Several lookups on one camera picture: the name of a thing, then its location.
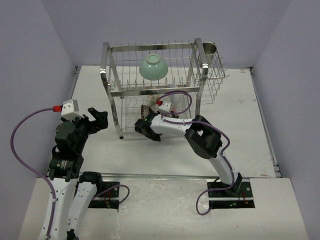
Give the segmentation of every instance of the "rack leg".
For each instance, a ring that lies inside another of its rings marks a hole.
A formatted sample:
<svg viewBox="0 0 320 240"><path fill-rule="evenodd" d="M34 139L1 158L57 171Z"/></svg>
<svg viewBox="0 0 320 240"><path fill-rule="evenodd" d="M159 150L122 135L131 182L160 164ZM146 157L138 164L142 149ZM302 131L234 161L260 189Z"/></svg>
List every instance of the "rack leg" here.
<svg viewBox="0 0 320 240"><path fill-rule="evenodd" d="M196 51L197 51L197 45L194 45L192 48L192 55L190 59L190 65L189 65L189 70L188 70L188 76L186 78L186 87L190 87L191 85L191 78L194 79L194 68L193 64L195 64L196 61Z"/></svg>
<svg viewBox="0 0 320 240"><path fill-rule="evenodd" d="M121 131L120 125L119 125L119 120L118 120L118 114L117 114L117 108L116 108L116 103L115 99L113 96L108 96L110 105L111 105L111 112L112 112L112 117L113 117L113 122L115 126L115 130L118 133L118 136L120 139L124 138L124 134Z"/></svg>
<svg viewBox="0 0 320 240"><path fill-rule="evenodd" d="M110 102L110 105L111 105L111 112L112 112L112 117L113 117L113 123L114 123L114 126L115 126L115 130L119 136L120 139L123 139L124 138L124 134L123 132L121 131L121 128L120 128L120 125L119 125L119 120L118 120L118 114L117 114L117 108L116 108L116 103L115 103L115 99L114 97L111 95L109 89L108 89L108 82L107 81L102 81L103 83L103 86L105 88L105 92L106 92L106 95L108 96L108 99L109 99L109 102Z"/></svg>
<svg viewBox="0 0 320 240"><path fill-rule="evenodd" d="M201 105L201 96L202 96L202 92L196 93L196 100L195 100L195 115L200 115L200 105Z"/></svg>

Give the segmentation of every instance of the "stainless steel rack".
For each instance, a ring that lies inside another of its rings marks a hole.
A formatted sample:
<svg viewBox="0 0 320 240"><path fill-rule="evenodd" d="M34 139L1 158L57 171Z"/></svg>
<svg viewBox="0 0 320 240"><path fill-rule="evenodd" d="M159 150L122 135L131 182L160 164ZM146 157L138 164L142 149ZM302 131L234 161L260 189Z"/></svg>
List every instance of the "stainless steel rack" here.
<svg viewBox="0 0 320 240"><path fill-rule="evenodd" d="M168 74L157 81L149 81L139 74L141 61L156 53L167 62ZM146 104L148 95L160 95L173 90L196 94L195 115L200 114L203 91L209 91L211 102L215 100L220 85L226 77L225 69L213 42L196 38L187 43L134 44L111 47L103 43L100 76L111 104L113 122L122 139L124 132L134 129L140 117L140 107ZM120 122L115 97L121 99ZM177 109L184 109L187 97ZM191 111L183 118L191 118Z"/></svg>

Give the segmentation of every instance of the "white connector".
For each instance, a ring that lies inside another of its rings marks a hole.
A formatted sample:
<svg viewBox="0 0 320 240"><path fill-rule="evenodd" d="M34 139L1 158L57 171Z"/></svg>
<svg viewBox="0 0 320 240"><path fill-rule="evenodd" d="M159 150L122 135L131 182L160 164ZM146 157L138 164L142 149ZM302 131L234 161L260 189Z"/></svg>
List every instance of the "white connector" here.
<svg viewBox="0 0 320 240"><path fill-rule="evenodd" d="M224 158L226 158L228 160L226 154L223 153L223 155L221 155L221 149L219 149L219 151L217 152L216 158L210 158L209 162L212 164L212 166L214 167L214 169L218 173L221 182L223 182L224 184L231 185L232 173L234 176L234 182L236 182L237 178L238 178L238 171L234 170L234 168L232 166L231 166L232 171L230 171L230 167Z"/></svg>
<svg viewBox="0 0 320 240"><path fill-rule="evenodd" d="M172 124L169 122L164 121L170 120L171 122L176 122L177 124ZM152 120L151 129L156 134L170 134L175 135L178 137L183 137L186 134L186 130L191 127L190 124L178 124L181 122L190 122L192 119L178 119L178 118L171 118L167 116L161 116L158 114Z"/></svg>
<svg viewBox="0 0 320 240"><path fill-rule="evenodd" d="M66 181L64 178L55 177L50 180L55 190L55 211L51 226L50 240L67 240L68 213L75 196L78 179ZM46 214L38 240L48 239L47 231L51 218L53 199L50 196L46 208Z"/></svg>
<svg viewBox="0 0 320 240"><path fill-rule="evenodd" d="M163 101L162 104L161 104L161 106L159 106L158 111L159 111L159 113L164 114L164 115L165 115L165 114L168 114L168 113L171 112L172 106L173 106L172 102L170 102L170 101Z"/></svg>
<svg viewBox="0 0 320 240"><path fill-rule="evenodd" d="M84 116L79 114L78 101L71 99L63 102L61 117L68 121L72 121L76 118L83 118Z"/></svg>

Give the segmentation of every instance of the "white wall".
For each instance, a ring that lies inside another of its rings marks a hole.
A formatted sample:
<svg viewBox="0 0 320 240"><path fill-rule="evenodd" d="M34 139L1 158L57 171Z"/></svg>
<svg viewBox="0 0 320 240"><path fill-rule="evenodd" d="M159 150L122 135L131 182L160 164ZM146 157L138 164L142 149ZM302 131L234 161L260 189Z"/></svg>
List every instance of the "white wall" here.
<svg viewBox="0 0 320 240"><path fill-rule="evenodd" d="M227 67L253 66L290 0L42 0L71 59L99 65L103 42L216 42Z"/></svg>
<svg viewBox="0 0 320 240"><path fill-rule="evenodd" d="M319 23L320 1L292 0L253 69L275 155L310 240L320 239Z"/></svg>
<svg viewBox="0 0 320 240"><path fill-rule="evenodd" d="M15 240L36 176L11 153L11 132L27 114L61 104L75 71L40 0L0 1L0 29L0 239ZM43 173L58 122L59 114L43 113L26 122L16 136L17 152Z"/></svg>

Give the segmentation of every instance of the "red connector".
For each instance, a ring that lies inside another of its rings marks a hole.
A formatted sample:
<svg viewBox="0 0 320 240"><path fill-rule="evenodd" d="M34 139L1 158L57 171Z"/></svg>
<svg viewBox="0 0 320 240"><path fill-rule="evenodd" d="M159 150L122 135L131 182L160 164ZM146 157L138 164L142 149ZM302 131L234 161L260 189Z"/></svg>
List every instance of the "red connector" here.
<svg viewBox="0 0 320 240"><path fill-rule="evenodd" d="M163 101L161 101L161 100L156 101L156 104L159 105L159 106L161 106L162 103L163 103Z"/></svg>
<svg viewBox="0 0 320 240"><path fill-rule="evenodd" d="M62 106L53 106L52 108L55 113L62 111Z"/></svg>

